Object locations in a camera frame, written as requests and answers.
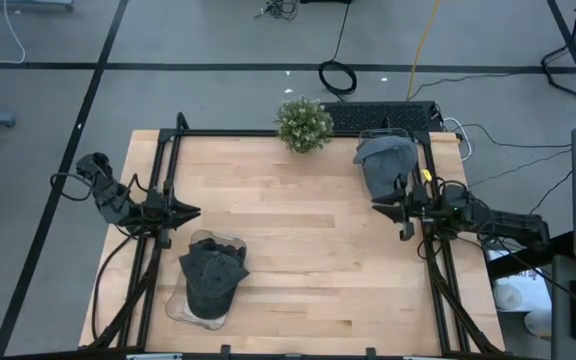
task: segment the transparent bowl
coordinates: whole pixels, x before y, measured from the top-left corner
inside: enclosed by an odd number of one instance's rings
[[[242,247],[246,248],[246,243],[237,237],[214,233],[208,230],[195,231],[190,237],[190,244],[195,244],[208,238],[214,239],[216,243],[221,245],[231,245],[237,249]],[[226,323],[226,319],[228,318],[228,314],[230,314],[231,309],[229,309],[224,316],[218,319],[209,320],[196,317],[192,311],[190,311],[190,307],[188,306],[188,300],[186,298],[186,277],[184,276],[183,271],[179,272],[179,278],[177,279],[177,284],[175,285],[175,291],[166,303],[166,315],[168,315],[169,318],[177,321],[187,321],[209,330],[217,330],[221,328]]]

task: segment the yellow cable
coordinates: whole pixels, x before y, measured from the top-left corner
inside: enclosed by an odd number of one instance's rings
[[[428,20],[428,24],[426,25],[424,34],[421,37],[419,46],[417,46],[415,61],[412,63],[412,71],[410,72],[410,82],[408,83],[408,94],[406,95],[406,101],[408,101],[410,99],[410,96],[412,96],[412,87],[413,85],[415,85],[415,70],[417,69],[417,61],[419,61],[419,55],[421,55],[421,49],[424,47],[424,43],[426,42],[428,32],[430,32],[430,28],[432,27],[432,23],[433,21],[435,21],[435,16],[437,15],[437,10],[439,9],[439,2],[440,0],[435,0],[435,6],[433,6],[432,8],[432,15],[430,15],[430,20]]]

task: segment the baseball cap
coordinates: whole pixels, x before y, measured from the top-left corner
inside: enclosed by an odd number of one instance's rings
[[[189,246],[179,262],[186,276],[188,307],[201,319],[218,319],[230,309],[237,284],[248,276],[246,248],[207,238]]]

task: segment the white cable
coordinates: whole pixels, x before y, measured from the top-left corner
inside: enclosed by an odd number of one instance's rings
[[[455,119],[455,118],[444,118],[444,121],[454,121],[455,124],[457,124],[457,126],[459,127],[459,130],[461,130],[461,134],[464,136],[464,140],[466,140],[466,145],[468,145],[468,155],[466,155],[466,157],[461,158],[461,161],[466,161],[468,160],[468,158],[470,157],[470,155],[472,155],[472,145],[470,144],[470,140],[468,139],[468,135],[466,134],[466,131],[464,130],[464,128],[461,126],[461,123]]]
[[[10,33],[15,38],[15,41],[17,42],[19,49],[21,49],[21,59],[19,61],[0,60],[0,63],[2,63],[2,64],[21,64],[24,61],[26,61],[26,49],[21,44],[21,41],[19,41],[19,38],[17,37],[17,34],[15,33],[15,29],[12,28],[12,24],[10,23],[10,18],[8,17],[8,0],[4,0],[3,2],[4,2],[4,17],[6,18],[6,23],[8,24],[8,28],[10,29]]]

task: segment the white object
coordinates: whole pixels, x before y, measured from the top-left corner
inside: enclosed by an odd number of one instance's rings
[[[444,121],[453,121],[455,124],[457,124],[459,130],[461,130],[461,134],[464,136],[464,140],[466,140],[466,145],[468,145],[468,155],[466,155],[466,157],[461,158],[461,161],[468,160],[470,155],[472,155],[472,145],[470,144],[470,140],[468,139],[468,135],[466,134],[466,131],[464,130],[463,126],[461,126],[461,123],[455,118],[445,118]]]
[[[10,23],[10,18],[8,17],[8,0],[4,0],[4,18],[6,19],[6,23],[8,24],[8,29],[10,29],[10,33],[12,37],[15,38],[17,42],[17,46],[21,50],[21,59],[20,60],[0,60],[0,63],[3,64],[21,64],[26,61],[26,48],[21,44],[19,38],[17,37],[17,33],[15,33],[15,29],[13,29],[12,24]]]
[[[507,251],[488,251],[490,260],[507,255]],[[497,279],[493,295],[495,304],[502,312],[530,312],[538,309],[550,311],[552,301],[546,282],[534,270]]]
[[[550,309],[537,309],[524,317],[526,329],[537,337],[551,336],[552,311]]]
[[[515,310],[523,302],[521,291],[510,284],[497,285],[492,293],[495,297],[495,305],[501,311]]]

